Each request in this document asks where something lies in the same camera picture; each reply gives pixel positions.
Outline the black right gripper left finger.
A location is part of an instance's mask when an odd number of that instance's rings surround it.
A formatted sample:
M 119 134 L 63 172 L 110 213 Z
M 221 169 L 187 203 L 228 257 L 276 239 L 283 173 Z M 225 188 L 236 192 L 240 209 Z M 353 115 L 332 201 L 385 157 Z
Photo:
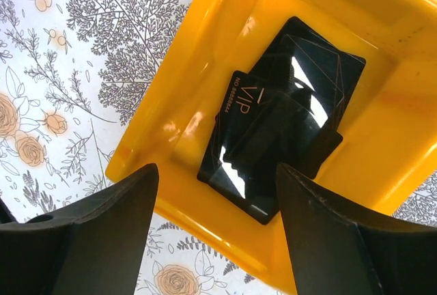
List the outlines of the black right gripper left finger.
M 1 293 L 133 294 L 158 181 L 148 164 L 26 223 L 1 204 Z

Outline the yellow plastic bin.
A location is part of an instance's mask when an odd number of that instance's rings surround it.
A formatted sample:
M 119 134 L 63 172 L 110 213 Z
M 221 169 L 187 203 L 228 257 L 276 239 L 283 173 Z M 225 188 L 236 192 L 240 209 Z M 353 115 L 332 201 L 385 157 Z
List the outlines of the yellow plastic bin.
M 108 167 L 288 294 L 436 293 L 436 0 L 193 0 Z

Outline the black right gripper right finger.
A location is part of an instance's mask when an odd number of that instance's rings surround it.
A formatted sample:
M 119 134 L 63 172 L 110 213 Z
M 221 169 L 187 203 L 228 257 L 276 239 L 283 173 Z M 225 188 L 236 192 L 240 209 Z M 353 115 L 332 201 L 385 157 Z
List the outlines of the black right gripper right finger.
M 436 228 L 361 206 L 279 164 L 298 294 L 435 294 Z

